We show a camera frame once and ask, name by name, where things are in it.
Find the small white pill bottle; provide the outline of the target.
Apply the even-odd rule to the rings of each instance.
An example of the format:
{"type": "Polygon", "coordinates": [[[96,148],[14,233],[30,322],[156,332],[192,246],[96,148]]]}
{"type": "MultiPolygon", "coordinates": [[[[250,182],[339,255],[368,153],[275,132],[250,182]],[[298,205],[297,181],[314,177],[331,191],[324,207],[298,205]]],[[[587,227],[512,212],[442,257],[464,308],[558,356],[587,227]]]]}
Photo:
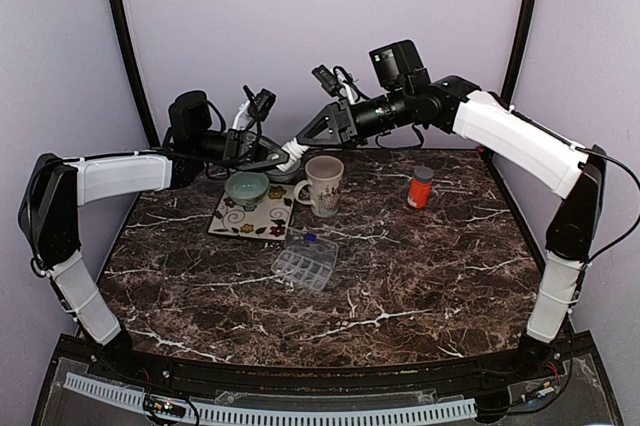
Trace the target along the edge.
{"type": "Polygon", "coordinates": [[[281,149],[288,154],[288,160],[279,164],[277,168],[282,172],[287,172],[302,158],[309,146],[301,145],[296,138],[293,138],[285,143],[281,149]]]}

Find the orange pill bottle grey cap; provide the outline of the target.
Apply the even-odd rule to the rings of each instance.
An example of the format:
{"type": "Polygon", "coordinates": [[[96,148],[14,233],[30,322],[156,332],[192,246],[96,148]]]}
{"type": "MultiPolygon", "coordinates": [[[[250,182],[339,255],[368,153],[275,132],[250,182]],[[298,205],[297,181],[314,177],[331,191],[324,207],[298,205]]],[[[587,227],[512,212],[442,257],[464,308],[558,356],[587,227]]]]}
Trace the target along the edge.
{"type": "Polygon", "coordinates": [[[424,209],[427,206],[434,171],[427,166],[416,166],[413,170],[413,176],[407,195],[407,203],[414,209],[424,209]]]}

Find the clear plastic pill organizer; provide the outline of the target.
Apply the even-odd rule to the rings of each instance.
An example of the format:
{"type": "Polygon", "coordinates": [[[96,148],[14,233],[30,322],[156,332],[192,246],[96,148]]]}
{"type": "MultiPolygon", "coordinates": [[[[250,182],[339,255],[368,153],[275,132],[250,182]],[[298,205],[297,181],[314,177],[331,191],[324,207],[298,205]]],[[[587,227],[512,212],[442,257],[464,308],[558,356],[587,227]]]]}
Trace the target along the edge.
{"type": "Polygon", "coordinates": [[[296,286],[323,291],[337,262],[337,243],[304,230],[288,228],[272,273],[296,286]]]}

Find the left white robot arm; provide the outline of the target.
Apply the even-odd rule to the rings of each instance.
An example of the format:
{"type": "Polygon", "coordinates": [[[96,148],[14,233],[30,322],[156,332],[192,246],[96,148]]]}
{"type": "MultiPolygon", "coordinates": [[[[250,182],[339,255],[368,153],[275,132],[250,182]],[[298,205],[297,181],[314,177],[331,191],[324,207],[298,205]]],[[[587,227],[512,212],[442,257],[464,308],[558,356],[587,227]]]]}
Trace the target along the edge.
{"type": "Polygon", "coordinates": [[[120,382],[134,381],[141,361],[118,343],[128,335],[85,265],[78,210],[106,198],[186,187],[209,166],[261,171],[285,163],[288,153],[263,133],[275,94],[244,93],[232,123],[204,91],[192,90],[169,106],[170,126],[158,147],[77,158],[46,153],[36,161],[18,213],[31,249],[30,267],[50,281],[64,311],[90,339],[109,345],[101,363],[120,382]]]}

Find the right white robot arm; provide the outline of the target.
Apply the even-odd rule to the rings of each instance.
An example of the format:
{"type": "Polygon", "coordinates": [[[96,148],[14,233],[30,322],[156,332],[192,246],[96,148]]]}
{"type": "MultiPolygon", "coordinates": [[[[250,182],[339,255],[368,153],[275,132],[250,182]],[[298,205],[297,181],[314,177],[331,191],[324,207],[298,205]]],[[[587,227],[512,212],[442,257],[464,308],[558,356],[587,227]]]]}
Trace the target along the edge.
{"type": "Polygon", "coordinates": [[[534,378],[549,362],[551,343],[576,299],[604,199],[602,149],[587,150],[505,105],[459,76],[431,80],[415,44],[398,41],[370,51],[384,94],[325,106],[296,136],[302,147],[342,148],[406,125],[434,126],[486,146],[547,185],[561,204],[546,232],[546,263],[525,335],[510,370],[534,378]]]}

